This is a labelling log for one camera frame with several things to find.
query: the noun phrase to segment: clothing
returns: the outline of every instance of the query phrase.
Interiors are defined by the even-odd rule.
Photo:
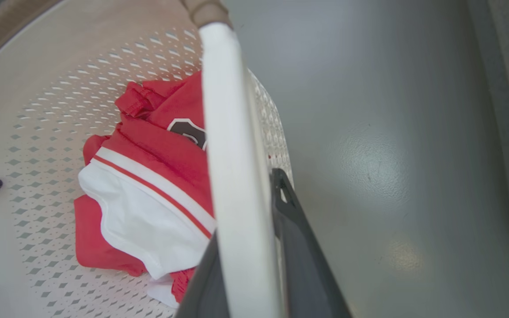
[[[140,276],[145,265],[138,258],[113,248],[105,241],[99,224],[99,204],[87,195],[74,200],[76,215],[76,257],[80,265],[95,268],[124,270]]]
[[[199,264],[216,227],[201,75],[129,83],[115,104],[121,122],[111,136],[87,140],[84,158],[91,159],[79,182],[99,204],[105,241],[141,260],[150,273],[155,283],[149,294],[180,302],[189,269]],[[168,274],[176,287],[167,298]]]

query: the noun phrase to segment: white trim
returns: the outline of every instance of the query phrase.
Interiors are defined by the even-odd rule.
[[[94,164],[93,167],[97,169],[102,168],[95,165],[95,163],[93,164]],[[145,268],[147,268],[147,272],[149,272],[151,276],[159,277],[165,275],[166,272],[163,269],[162,264],[157,262],[157,260],[153,257],[153,255],[150,252],[144,250],[143,248],[136,244],[133,244],[132,242],[127,241],[125,238],[119,237],[117,234],[109,231],[109,228],[107,227],[110,217],[109,204],[105,199],[103,199],[103,197],[101,197],[100,194],[95,193],[91,190],[92,186],[87,185],[85,178],[83,177],[83,175],[91,171],[91,168],[93,167],[91,165],[87,165],[84,169],[82,169],[82,171],[80,171],[79,174],[79,180],[80,187],[82,188],[82,190],[84,190],[85,194],[87,194],[89,197],[97,201],[99,207],[101,208],[101,213],[103,217],[101,218],[99,229],[101,230],[101,235],[103,236],[103,239],[105,239],[105,241],[107,241],[107,243],[109,243],[114,248],[117,248],[117,250],[123,251],[141,260],[141,262],[144,263]]]
[[[198,236],[199,239],[204,240],[205,242],[209,242],[206,235],[200,229],[198,229],[198,227],[184,213],[182,213],[182,211],[180,211],[180,209],[178,209],[174,204],[170,203],[170,201],[166,200],[163,196],[156,193],[156,191],[152,190],[151,188],[147,187],[146,185],[143,185],[139,181],[136,181],[132,177],[125,175],[124,173],[121,173],[120,171],[117,171],[115,168],[106,165],[105,163],[102,163],[97,160],[92,161],[91,163],[93,165],[95,165],[96,167],[99,167],[99,169],[103,169],[103,170],[107,171],[108,173],[111,173],[113,176],[121,179],[122,181],[129,183],[130,185],[134,186],[136,189],[139,189],[139,190],[143,191],[144,193],[148,194],[149,196],[153,197],[156,201],[158,201],[159,203],[164,205],[168,210],[172,211],[172,213],[174,213],[178,217],[178,219],[182,220],[186,225],[188,225],[188,227],[190,229],[192,229],[192,231],[194,231],[194,233],[196,234],[196,236]],[[84,190],[84,192],[86,192],[87,195],[90,194],[90,192],[87,190],[87,187],[82,187],[82,189]],[[103,212],[103,217],[107,218],[107,215],[105,214],[104,209],[102,209],[102,212]]]
[[[114,163],[115,165],[125,169],[126,171],[129,171],[130,173],[133,173],[133,175],[136,175],[140,177],[141,179],[144,179],[145,181],[148,181],[149,183],[152,183],[155,187],[162,190],[164,193],[166,193],[168,196],[172,197],[172,199],[176,200],[179,204],[182,204],[182,207],[186,208],[190,212],[191,215],[193,215],[198,222],[200,222],[206,230],[208,230],[210,233],[213,233],[216,229],[216,220],[209,215],[209,213],[192,197],[190,197],[186,192],[184,192],[182,189],[180,189],[177,185],[174,185],[171,181],[168,179],[162,177],[162,175],[159,175],[158,173],[152,171],[151,169],[145,167],[141,163],[138,163],[137,161],[130,159],[129,157],[126,157],[125,155],[121,155],[121,153],[118,153],[116,151],[113,151],[111,149],[107,149],[105,147],[101,147],[97,153],[95,154],[99,157],[102,157],[103,159],[107,161],[111,161],[111,163]],[[92,163],[100,163],[96,159],[91,159]],[[124,175],[120,173],[119,171],[115,169],[109,170],[112,173],[115,173],[116,175]],[[147,186],[141,185],[140,189],[149,189]],[[176,209],[174,207],[175,211],[179,212],[183,217],[188,219],[180,210]]]
[[[171,131],[172,127],[174,126],[174,124],[176,123],[189,123],[190,125],[192,125],[192,127],[194,127],[195,129],[198,129],[198,130],[201,130],[205,133],[205,129],[201,128],[200,126],[194,124],[194,122],[192,121],[192,119],[189,119],[189,118],[174,118],[174,120],[170,123],[170,125],[168,125],[168,129],[166,129],[167,131]]]
[[[196,143],[196,145],[198,144],[198,139],[197,139],[196,137],[194,137],[194,136],[192,136],[192,135],[188,135],[187,133],[182,133],[182,136],[184,136],[184,137],[188,137],[189,139],[192,139],[192,141],[193,141],[194,143]]]

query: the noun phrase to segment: red sleeve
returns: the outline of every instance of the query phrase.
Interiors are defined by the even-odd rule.
[[[84,143],[84,149],[82,151],[84,154],[85,165],[89,164],[89,161],[97,153],[97,151],[101,147],[101,144],[103,144],[103,142],[109,138],[111,138],[111,136],[93,135],[87,139],[87,141]]]
[[[127,85],[125,93],[115,101],[115,105],[123,114],[145,119],[186,82],[187,79],[176,82],[154,80],[144,81],[141,86],[131,81]]]
[[[178,89],[171,91],[166,101],[150,113],[147,121],[163,129],[168,129],[174,119],[183,118],[189,119],[194,125],[205,129],[201,72],[197,72],[179,83],[181,85]]]

